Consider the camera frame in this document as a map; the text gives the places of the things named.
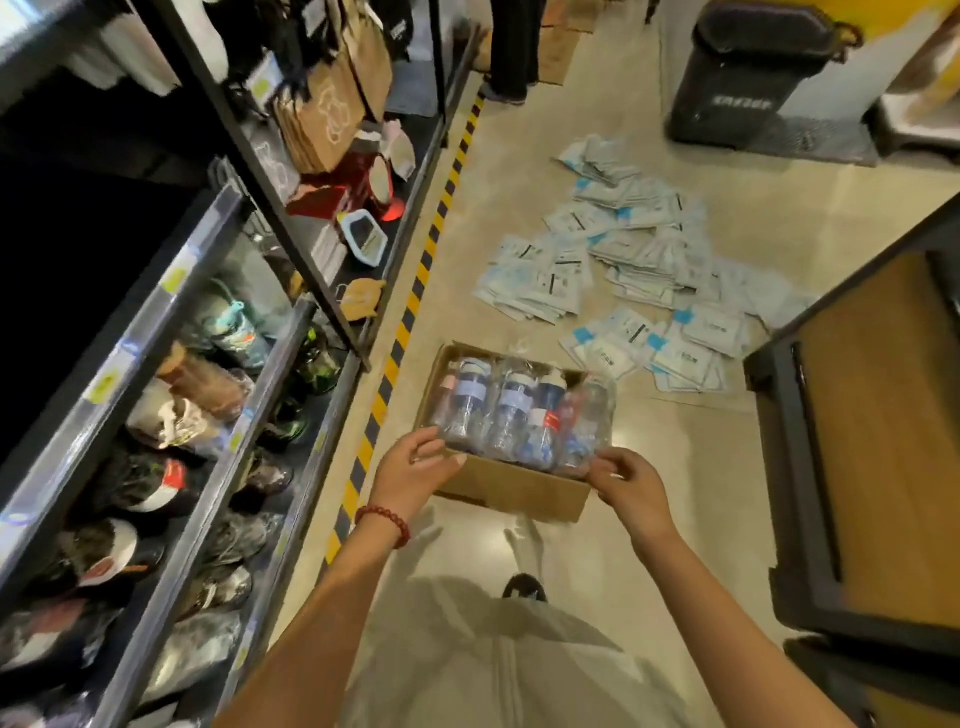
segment plastic bottle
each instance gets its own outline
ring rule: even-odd
[[[615,406],[616,387],[606,377],[588,375],[567,393],[561,406],[563,452],[557,462],[558,474],[587,475],[594,452],[611,442]]]
[[[446,443],[459,449],[470,449],[471,435],[483,423],[486,414],[487,387],[492,367],[483,359],[466,358],[460,365],[457,386],[450,398],[452,413],[444,429]]]
[[[433,414],[430,416],[429,424],[439,427],[441,431],[446,428],[450,416],[453,414],[453,390],[457,386],[460,364],[460,359],[454,359],[446,365],[446,376],[440,382],[440,391],[436,395],[437,403],[434,405]]]
[[[560,456],[560,405],[566,394],[566,381],[558,369],[540,380],[534,393],[534,405],[527,416],[523,440],[516,457],[523,465],[538,471],[551,471]]]
[[[503,385],[488,418],[482,451],[494,460],[513,462],[533,407],[537,378],[533,367],[521,359],[506,359],[503,369]]]

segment sneaker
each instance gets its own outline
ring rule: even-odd
[[[527,101],[525,98],[517,99],[513,96],[504,96],[502,93],[497,93],[488,82],[484,82],[484,84],[480,86],[480,95],[487,99],[487,101],[495,101],[498,104],[510,104],[515,107],[521,107]]]
[[[535,599],[546,604],[546,591],[537,579],[528,573],[515,574],[503,590],[503,598],[519,596],[521,599]]]

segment legs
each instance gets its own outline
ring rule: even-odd
[[[493,39],[490,82],[485,90],[494,101],[522,104],[527,84],[537,80],[545,7],[546,0],[491,0]]]

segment hand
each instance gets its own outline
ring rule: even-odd
[[[587,482],[626,526],[640,561],[646,562],[659,545],[680,539],[660,474],[632,450],[599,449]]]
[[[371,505],[387,508],[409,524],[426,501],[463,468],[465,454],[438,454],[444,449],[439,432],[437,427],[418,429],[394,443],[376,469]]]

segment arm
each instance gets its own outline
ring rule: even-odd
[[[436,455],[437,428],[406,435],[384,455],[370,503],[409,523],[463,466],[465,455]],[[327,728],[340,705],[380,574],[399,538],[388,519],[360,521],[296,618],[213,728]]]
[[[597,455],[589,483],[630,533],[728,728],[852,728],[684,542],[654,467],[626,449]]]

